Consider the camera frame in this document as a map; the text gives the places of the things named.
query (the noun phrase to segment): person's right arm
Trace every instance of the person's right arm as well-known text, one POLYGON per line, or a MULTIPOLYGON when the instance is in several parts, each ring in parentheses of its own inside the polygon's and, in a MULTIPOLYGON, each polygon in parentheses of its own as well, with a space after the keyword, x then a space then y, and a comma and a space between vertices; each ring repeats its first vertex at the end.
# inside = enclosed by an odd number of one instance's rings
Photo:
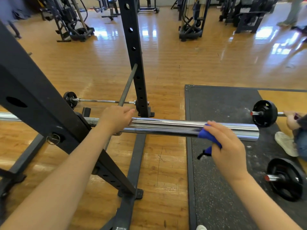
POLYGON ((259 229, 301 229, 248 173, 245 147, 232 130, 214 121, 208 124, 204 129, 222 145, 213 144, 212 158, 259 229))

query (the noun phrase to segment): person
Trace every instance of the person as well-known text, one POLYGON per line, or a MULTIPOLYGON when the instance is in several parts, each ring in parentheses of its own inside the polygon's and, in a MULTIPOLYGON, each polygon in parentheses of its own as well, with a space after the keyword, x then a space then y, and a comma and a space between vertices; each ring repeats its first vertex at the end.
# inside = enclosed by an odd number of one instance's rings
MULTIPOLYGON (((79 146, 7 218, 0 230, 65 230, 77 209, 91 172, 107 139, 125 128, 134 109, 106 108, 79 146)), ((260 229, 301 229, 248 173, 246 152, 232 132, 214 121, 204 129, 221 143, 212 146, 212 158, 260 229)), ((205 230, 203 225, 197 230, 205 230)))
POLYGON ((297 19, 298 19, 298 14, 301 10, 301 3, 303 1, 304 0, 292 0, 291 9, 290 9, 287 19, 283 22, 278 22, 277 26, 280 26, 280 27, 295 26, 297 19))
POLYGON ((284 111, 287 116, 287 126, 293 132, 293 138, 279 131, 275 133, 276 142, 286 154, 307 161, 307 114, 294 111, 284 111))

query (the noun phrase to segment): red end cap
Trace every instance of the red end cap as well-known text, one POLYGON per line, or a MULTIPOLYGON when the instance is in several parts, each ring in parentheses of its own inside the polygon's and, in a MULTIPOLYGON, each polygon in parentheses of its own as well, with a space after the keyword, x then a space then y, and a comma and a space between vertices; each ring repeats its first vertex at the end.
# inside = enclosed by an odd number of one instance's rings
POLYGON ((267 181, 267 182, 269 182, 270 181, 270 178, 269 178, 269 176, 266 174, 266 175, 264 175, 264 179, 267 181))

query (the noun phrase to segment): white shoe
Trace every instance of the white shoe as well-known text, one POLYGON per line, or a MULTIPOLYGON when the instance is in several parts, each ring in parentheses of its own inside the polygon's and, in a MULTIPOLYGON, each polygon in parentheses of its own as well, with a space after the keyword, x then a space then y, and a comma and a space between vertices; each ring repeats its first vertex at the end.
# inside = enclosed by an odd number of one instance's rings
POLYGON ((298 157, 298 152, 294 146, 294 140, 292 138, 279 131, 275 133, 275 140, 285 150, 286 154, 298 157))
POLYGON ((198 225, 196 230, 207 230, 207 228, 204 225, 198 225))

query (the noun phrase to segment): black sleeve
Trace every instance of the black sleeve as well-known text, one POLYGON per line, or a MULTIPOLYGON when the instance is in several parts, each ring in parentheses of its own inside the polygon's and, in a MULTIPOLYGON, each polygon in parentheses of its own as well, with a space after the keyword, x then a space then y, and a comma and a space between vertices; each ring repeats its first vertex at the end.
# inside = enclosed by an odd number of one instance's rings
POLYGON ((307 115, 299 118, 296 121, 301 126, 301 128, 303 128, 304 130, 307 130, 307 115))

